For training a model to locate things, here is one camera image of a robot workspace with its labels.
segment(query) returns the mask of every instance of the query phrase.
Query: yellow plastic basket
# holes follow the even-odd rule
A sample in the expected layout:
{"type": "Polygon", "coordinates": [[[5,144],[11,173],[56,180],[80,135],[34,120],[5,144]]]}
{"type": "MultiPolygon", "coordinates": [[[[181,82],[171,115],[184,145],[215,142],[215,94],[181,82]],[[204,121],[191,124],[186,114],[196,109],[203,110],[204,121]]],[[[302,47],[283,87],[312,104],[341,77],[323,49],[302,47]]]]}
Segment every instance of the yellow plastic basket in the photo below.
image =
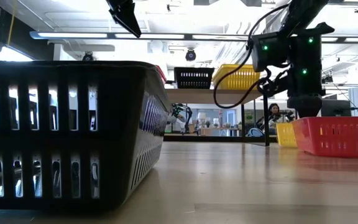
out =
{"type": "Polygon", "coordinates": [[[277,139],[281,147],[297,147],[291,123],[277,123],[277,139]]]}
{"type": "MultiPolygon", "coordinates": [[[[233,71],[239,65],[222,65],[212,77],[216,86],[218,81],[227,73],[233,71]]],[[[252,84],[259,80],[260,73],[254,72],[252,65],[244,65],[240,70],[225,78],[218,86],[219,90],[248,90],[252,84]]]]}

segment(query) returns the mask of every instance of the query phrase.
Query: woman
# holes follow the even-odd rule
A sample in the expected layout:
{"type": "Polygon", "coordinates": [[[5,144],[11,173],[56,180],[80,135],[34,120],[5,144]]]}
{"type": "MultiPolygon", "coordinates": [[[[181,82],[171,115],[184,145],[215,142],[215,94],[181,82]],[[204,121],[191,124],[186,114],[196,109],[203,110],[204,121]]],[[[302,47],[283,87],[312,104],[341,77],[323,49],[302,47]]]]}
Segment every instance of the woman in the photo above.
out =
{"type": "MultiPolygon", "coordinates": [[[[272,103],[268,107],[268,128],[270,134],[277,134],[275,129],[275,122],[280,119],[280,107],[276,103],[272,103]]],[[[261,125],[260,129],[265,129],[265,121],[264,117],[261,117],[257,123],[261,122],[263,120],[263,125],[261,125]]]]}
{"type": "Polygon", "coordinates": [[[272,103],[268,107],[268,116],[270,118],[274,118],[274,116],[280,116],[280,107],[276,103],[272,103]]]}

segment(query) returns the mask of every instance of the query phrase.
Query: camera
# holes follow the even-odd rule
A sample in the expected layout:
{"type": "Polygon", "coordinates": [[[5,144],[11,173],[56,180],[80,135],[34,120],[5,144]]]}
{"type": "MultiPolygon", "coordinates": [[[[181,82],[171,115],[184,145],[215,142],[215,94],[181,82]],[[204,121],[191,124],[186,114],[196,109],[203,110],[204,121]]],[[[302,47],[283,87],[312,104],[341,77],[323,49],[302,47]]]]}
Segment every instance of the camera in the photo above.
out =
{"type": "Polygon", "coordinates": [[[92,52],[85,52],[84,57],[82,58],[84,61],[93,61],[93,53],[92,52]]]}
{"type": "Polygon", "coordinates": [[[194,49],[188,49],[186,53],[186,61],[192,62],[194,60],[196,60],[196,52],[194,49]]]}

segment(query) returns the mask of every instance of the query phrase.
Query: black plastic basket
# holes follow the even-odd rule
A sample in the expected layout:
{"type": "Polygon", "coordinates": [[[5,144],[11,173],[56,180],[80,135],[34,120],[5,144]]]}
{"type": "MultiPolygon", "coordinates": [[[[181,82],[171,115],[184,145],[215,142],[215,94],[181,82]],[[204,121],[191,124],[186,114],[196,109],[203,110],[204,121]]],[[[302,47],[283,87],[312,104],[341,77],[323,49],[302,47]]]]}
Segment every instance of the black plastic basket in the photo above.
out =
{"type": "Polygon", "coordinates": [[[174,68],[178,88],[211,88],[215,68],[174,68]]]}
{"type": "Polygon", "coordinates": [[[169,108],[158,70],[147,63],[0,62],[0,209],[119,206],[158,161],[169,108]],[[10,85],[17,85],[17,130],[10,85]],[[36,130],[29,85],[37,87],[36,130]],[[57,87],[58,130],[50,124],[51,85],[57,87]],[[72,85],[78,90],[75,131],[69,128],[72,85]],[[96,130],[90,128],[90,85],[97,87],[96,130]]]}

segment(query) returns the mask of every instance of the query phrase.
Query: shelf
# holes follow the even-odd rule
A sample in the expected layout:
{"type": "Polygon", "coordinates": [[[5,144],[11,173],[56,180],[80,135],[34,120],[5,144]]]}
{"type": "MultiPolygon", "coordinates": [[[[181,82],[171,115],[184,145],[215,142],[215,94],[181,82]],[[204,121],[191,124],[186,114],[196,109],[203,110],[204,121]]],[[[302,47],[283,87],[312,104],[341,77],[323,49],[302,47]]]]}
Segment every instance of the shelf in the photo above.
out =
{"type": "MultiPolygon", "coordinates": [[[[171,103],[214,103],[214,90],[166,89],[166,91],[171,103]]],[[[221,105],[237,103],[244,96],[246,91],[247,90],[218,90],[216,94],[218,103],[221,105]]],[[[260,96],[262,96],[261,93],[257,90],[252,90],[242,103],[248,103],[260,96]]]]}

